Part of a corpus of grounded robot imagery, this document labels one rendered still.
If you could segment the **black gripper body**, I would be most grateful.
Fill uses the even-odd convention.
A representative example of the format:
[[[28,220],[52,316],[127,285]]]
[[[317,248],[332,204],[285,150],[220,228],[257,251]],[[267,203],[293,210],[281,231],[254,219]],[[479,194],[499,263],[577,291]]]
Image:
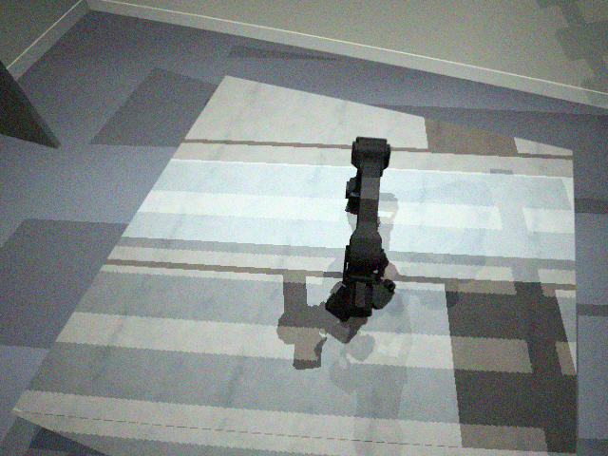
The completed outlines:
[[[385,269],[387,268],[388,265],[389,265],[389,260],[386,259]],[[329,313],[333,314],[335,317],[337,317],[342,322],[347,322],[350,318],[350,316],[344,314],[345,294],[346,294],[346,287],[342,291],[341,296],[333,293],[332,296],[329,298],[329,300],[325,304],[326,310]]]

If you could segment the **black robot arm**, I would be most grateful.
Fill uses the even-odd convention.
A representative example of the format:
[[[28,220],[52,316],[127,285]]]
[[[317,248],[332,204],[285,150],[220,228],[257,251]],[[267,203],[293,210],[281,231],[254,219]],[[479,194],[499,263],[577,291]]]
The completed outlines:
[[[372,308],[384,309],[395,295],[396,284],[381,279],[387,255],[377,231],[380,180],[390,164],[391,149],[387,142],[388,139],[358,136],[352,142],[351,164],[357,173],[347,181],[345,211],[356,214],[357,222],[350,244],[346,245],[343,270],[343,281],[349,282],[344,314],[351,317],[371,317]]]

